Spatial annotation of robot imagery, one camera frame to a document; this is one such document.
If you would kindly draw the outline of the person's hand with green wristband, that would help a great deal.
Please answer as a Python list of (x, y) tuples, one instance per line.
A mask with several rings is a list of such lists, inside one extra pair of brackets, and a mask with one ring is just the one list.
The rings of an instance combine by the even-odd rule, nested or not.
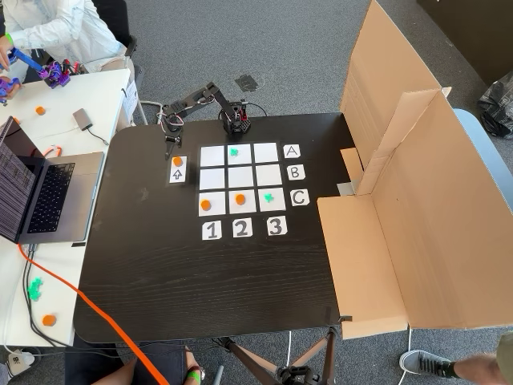
[(10, 60), (8, 57), (8, 54), (10, 53), (10, 50), (13, 48), (12, 42), (3, 35), (0, 38), (0, 63), (4, 70), (8, 71), (10, 66)]

